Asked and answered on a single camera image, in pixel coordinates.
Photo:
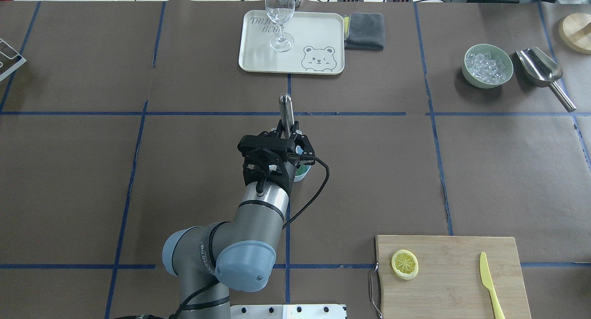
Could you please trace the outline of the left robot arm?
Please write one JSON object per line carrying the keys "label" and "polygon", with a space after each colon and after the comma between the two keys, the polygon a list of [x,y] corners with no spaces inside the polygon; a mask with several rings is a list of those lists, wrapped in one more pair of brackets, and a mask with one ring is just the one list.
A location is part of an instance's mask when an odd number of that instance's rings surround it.
{"label": "left robot arm", "polygon": [[176,231],[165,242],[165,270],[178,277],[172,319],[229,319],[230,290],[257,292],[268,283],[297,169],[317,161],[297,121],[246,135],[238,144],[245,192],[230,222]]}

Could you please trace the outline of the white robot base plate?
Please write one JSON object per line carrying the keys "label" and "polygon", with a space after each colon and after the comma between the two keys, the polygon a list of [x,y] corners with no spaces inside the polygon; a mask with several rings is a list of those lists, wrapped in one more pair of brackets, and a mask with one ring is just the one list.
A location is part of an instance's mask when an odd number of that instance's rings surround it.
{"label": "white robot base plate", "polygon": [[341,304],[234,305],[232,319],[346,319],[347,308]]}

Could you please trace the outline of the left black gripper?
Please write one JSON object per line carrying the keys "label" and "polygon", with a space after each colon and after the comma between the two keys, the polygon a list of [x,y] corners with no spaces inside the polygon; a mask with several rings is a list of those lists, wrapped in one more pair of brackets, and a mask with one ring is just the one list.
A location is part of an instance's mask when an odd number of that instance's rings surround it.
{"label": "left black gripper", "polygon": [[261,191],[264,185],[275,184],[287,194],[291,193],[298,166],[316,163],[308,136],[298,130],[298,121],[289,130],[285,130],[279,121],[275,130],[241,138],[238,151],[243,157],[245,185],[255,184],[255,188]]}

